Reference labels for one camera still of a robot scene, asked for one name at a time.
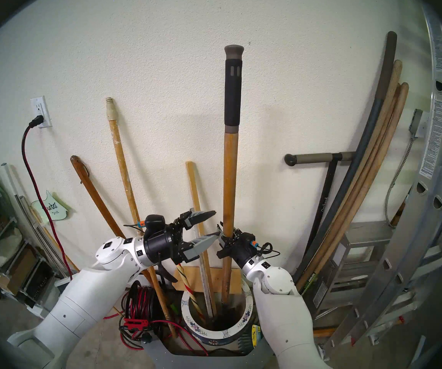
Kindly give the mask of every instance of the yellow label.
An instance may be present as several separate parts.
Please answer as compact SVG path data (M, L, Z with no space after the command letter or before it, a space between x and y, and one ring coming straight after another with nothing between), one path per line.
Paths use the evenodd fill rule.
M258 325L252 325L252 345L255 348L260 340L260 327Z

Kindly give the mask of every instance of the white wall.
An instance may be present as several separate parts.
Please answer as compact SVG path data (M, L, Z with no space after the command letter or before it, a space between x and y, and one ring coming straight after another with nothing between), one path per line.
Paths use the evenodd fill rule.
M399 37L396 57L410 92L356 220L384 219L413 109L429 106L429 44L416 0L37 0L0 28L0 164L12 166L34 201L19 146L33 118L30 98L45 95L53 127L30 132L28 160L40 190L56 192L72 209L56 222L67 254L79 266L93 262L113 234L69 159L82 158L117 222L131 223L105 117L111 96L141 216L172 221L191 206L184 164L192 160L201 206L218 212L207 222L214 231L223 212L223 48L241 44L235 224L273 242L282 252L274 263L293 269L326 168L290 168L282 157L354 150L390 30ZM402 202L416 166L408 165L394 203ZM1 168L0 177L10 190Z

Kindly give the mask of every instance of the wall outlet plate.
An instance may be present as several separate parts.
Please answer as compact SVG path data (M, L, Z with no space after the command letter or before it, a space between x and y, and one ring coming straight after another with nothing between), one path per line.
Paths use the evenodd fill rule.
M51 127L52 123L50 122L50 116L47 111L47 104L45 104L45 96L30 99L30 104L33 111L32 119L36 118L38 115L42 115L45 119L44 122L38 126L38 128Z

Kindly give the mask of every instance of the ladder label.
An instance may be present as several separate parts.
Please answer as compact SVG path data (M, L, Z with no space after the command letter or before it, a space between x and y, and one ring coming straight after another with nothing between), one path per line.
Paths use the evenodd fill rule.
M435 48L435 69L442 71L442 35L440 34L433 39L433 46Z
M436 161L440 153L442 135L442 100L435 100L433 118L431 119L430 132L428 135L427 149L424 153L423 162L419 174L431 179L435 171Z
M320 288L317 291L317 294L315 295L315 297L313 298L313 304L315 304L315 307L318 308L318 306L320 305L320 303L323 300L323 297L325 296L325 294L327 293L327 286L325 285L324 282L322 282L322 284L320 285Z

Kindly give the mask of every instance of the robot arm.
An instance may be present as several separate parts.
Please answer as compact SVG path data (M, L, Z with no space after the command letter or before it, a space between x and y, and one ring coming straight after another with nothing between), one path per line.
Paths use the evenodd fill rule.
M50 314L36 328L15 333L8 342L33 363L26 367L65 367L79 340L109 313L131 277L156 264L161 268L161 261L168 258L176 264L197 259L218 239L218 233L190 242L182 238L183 229L215 213L190 211L170 224L162 215L149 215L141 225L147 228L143 238L108 240L97 250L96 264L73 275Z
M255 236L235 230L220 237L218 257L230 256L253 282L253 295L263 334L281 369L328 368L313 342L312 317L291 275L272 266L257 250Z
M66 366L67 358L89 329L108 314L136 273L171 258L175 264L197 259L221 232L184 242L183 229L203 222L215 212L186 212L166 224L161 215L149 215L144 237L108 240L96 252L97 262L73 276L50 314L34 329L12 335L33 365L45 369ZM231 256L248 280L261 327L277 356L279 367L326 368L313 342L312 318L292 282L281 267L272 266L257 250L255 236L235 230L233 238L221 237L218 257Z

